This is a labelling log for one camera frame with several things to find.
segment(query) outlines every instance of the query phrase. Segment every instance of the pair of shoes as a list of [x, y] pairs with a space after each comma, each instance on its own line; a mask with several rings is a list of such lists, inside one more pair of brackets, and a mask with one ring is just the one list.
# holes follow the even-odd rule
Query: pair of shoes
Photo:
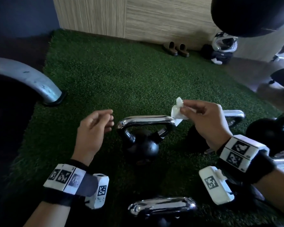
[[166, 42], [163, 44], [163, 49], [173, 56], [177, 56], [179, 53], [182, 57], [189, 57], [189, 52], [187, 52], [185, 44], [175, 45], [172, 41]]

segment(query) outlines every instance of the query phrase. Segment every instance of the person's left hand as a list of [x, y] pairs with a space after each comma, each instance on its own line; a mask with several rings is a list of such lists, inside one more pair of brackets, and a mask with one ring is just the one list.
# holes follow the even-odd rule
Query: person's left hand
[[113, 110], [94, 111], [78, 127], [76, 146], [71, 159], [89, 165], [102, 146], [104, 134], [114, 125]]

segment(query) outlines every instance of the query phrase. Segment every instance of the hand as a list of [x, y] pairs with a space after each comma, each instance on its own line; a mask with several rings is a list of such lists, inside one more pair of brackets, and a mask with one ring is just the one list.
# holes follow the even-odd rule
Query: hand
[[81, 121], [72, 159], [87, 166], [91, 163], [102, 146], [104, 134], [114, 125], [112, 113], [111, 109], [94, 111]]
[[198, 133], [214, 151], [233, 136], [221, 105], [201, 100], [183, 100], [183, 104], [180, 112], [194, 122]]

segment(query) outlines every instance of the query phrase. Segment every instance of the qr code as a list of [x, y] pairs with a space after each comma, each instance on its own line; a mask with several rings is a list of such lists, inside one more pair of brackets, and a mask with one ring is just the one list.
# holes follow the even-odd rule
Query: qr code
[[61, 170], [60, 174], [58, 175], [56, 181], [60, 183], [67, 183], [68, 178], [70, 177], [71, 172], [67, 170]]
[[213, 189], [218, 187], [218, 183], [216, 182], [216, 180], [213, 178], [213, 176], [210, 176], [206, 179], [204, 179], [206, 185], [208, 186], [208, 189]]
[[227, 157], [227, 159], [226, 159], [226, 161], [229, 164], [235, 166], [236, 168], [239, 168], [242, 160], [243, 160], [243, 157], [241, 157], [241, 156], [239, 156], [239, 155], [237, 155], [237, 154], [235, 154], [233, 152], [230, 152], [228, 157]]
[[243, 142], [240, 142], [240, 141], [237, 141], [231, 149], [242, 154], [242, 155], [244, 155], [249, 148], [250, 148], [250, 145], [243, 143]]
[[98, 196], [105, 195], [106, 186], [99, 186]]
[[60, 172], [60, 169], [54, 169], [51, 175], [48, 177], [49, 180], [54, 180], [57, 174]]
[[79, 187], [81, 176], [77, 174], [73, 174], [71, 180], [69, 180], [68, 185], [72, 187]]

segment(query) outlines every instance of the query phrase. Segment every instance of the artificial grass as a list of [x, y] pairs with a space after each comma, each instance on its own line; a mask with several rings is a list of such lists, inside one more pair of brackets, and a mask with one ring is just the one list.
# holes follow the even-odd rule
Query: artificial grass
[[[191, 52], [189, 58], [173, 57], [157, 45], [58, 30], [44, 72], [68, 96], [59, 107], [39, 103], [35, 107], [11, 167], [3, 202], [13, 224], [23, 224], [33, 212], [41, 200], [36, 191], [56, 164], [71, 156], [79, 122], [94, 110], [111, 108], [118, 122], [133, 115], [169, 115], [178, 96], [201, 99], [219, 103], [223, 109], [243, 110], [246, 119], [235, 127], [235, 133], [244, 133], [256, 119], [280, 113], [198, 53]], [[139, 195], [141, 199], [143, 194], [157, 193], [192, 197], [199, 205], [196, 217], [215, 224], [242, 226], [272, 221], [271, 215], [258, 211], [242, 212], [213, 204], [198, 171], [213, 165], [216, 157], [193, 153], [194, 143], [183, 150], [179, 144], [190, 126], [182, 122], [160, 144], [157, 160], [138, 170], [125, 162], [117, 132], [107, 134], [90, 166], [91, 172], [110, 177], [106, 202], [101, 210], [86, 211], [88, 218], [97, 214], [104, 217], [102, 226], [119, 226], [128, 205]]]

